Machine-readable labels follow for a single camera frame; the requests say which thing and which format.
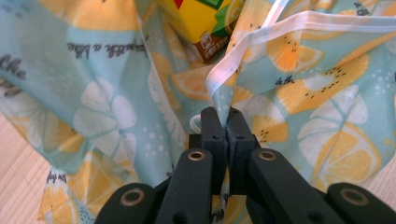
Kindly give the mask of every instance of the cloth bag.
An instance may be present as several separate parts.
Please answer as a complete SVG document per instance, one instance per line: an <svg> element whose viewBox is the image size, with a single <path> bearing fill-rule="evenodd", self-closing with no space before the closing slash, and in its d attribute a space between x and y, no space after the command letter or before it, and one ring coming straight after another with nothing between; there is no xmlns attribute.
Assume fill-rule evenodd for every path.
<svg viewBox="0 0 396 224"><path fill-rule="evenodd" d="M395 1L247 0L212 65L189 57L155 2L0 11L0 110L52 165L47 222L93 223L122 185L164 181L209 105L222 124L240 109L263 147L322 190L359 184L396 148ZM249 222L227 181L213 222Z"/></svg>

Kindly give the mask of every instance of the yellow package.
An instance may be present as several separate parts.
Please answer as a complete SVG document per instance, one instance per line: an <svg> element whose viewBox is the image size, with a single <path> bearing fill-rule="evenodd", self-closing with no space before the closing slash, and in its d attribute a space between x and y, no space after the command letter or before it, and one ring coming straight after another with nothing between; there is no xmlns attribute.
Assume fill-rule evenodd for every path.
<svg viewBox="0 0 396 224"><path fill-rule="evenodd" d="M244 0L157 0L174 29L203 61L229 41Z"/></svg>

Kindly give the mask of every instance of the snack box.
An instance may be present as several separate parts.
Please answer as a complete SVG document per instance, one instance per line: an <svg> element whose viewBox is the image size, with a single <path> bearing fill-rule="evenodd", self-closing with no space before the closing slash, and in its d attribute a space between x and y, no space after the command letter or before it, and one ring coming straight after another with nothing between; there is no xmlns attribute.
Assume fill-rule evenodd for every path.
<svg viewBox="0 0 396 224"><path fill-rule="evenodd" d="M207 62L227 45L245 0L156 0L177 33Z"/></svg>

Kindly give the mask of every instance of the light wood floor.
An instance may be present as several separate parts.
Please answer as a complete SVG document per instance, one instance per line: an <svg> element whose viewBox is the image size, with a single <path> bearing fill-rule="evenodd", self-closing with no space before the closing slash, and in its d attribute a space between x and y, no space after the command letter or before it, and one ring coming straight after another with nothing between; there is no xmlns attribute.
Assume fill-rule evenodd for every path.
<svg viewBox="0 0 396 224"><path fill-rule="evenodd" d="M49 164L0 114L0 223L36 221ZM396 210L396 158L364 185Z"/></svg>

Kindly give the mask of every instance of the fabric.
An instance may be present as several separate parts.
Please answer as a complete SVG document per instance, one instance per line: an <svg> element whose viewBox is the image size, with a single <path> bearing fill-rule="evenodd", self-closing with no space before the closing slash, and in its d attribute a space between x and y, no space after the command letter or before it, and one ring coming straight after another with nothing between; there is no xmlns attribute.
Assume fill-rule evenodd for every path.
<svg viewBox="0 0 396 224"><path fill-rule="evenodd" d="M319 189L359 184L394 154L395 1L247 0L212 64L151 1L0 0L0 12L0 111L53 166L48 222L93 223L122 185L161 183L209 105L222 124L240 109ZM224 183L213 221L249 222Z"/></svg>

